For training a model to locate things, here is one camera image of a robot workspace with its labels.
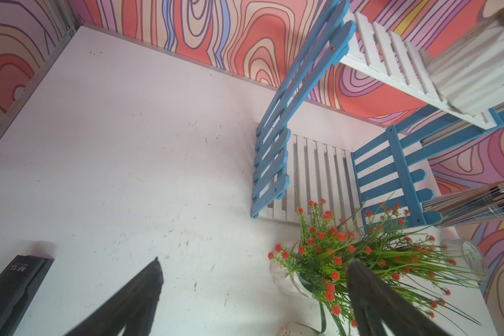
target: white flower pot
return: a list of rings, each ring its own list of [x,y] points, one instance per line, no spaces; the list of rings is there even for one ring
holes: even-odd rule
[[[293,250],[297,248],[298,242],[293,245]],[[296,273],[290,273],[286,275],[286,270],[280,267],[275,261],[271,261],[271,267],[269,268],[272,281],[275,283],[282,293],[291,296],[304,296],[309,299],[314,299],[314,296],[302,285],[298,275]]]
[[[316,334],[311,330],[310,328],[307,328],[305,326],[302,326],[296,322],[289,322],[287,326],[288,333],[290,336],[325,336],[325,334]],[[284,334],[284,328],[280,330],[280,332],[277,334],[277,336],[286,336],[287,334]]]

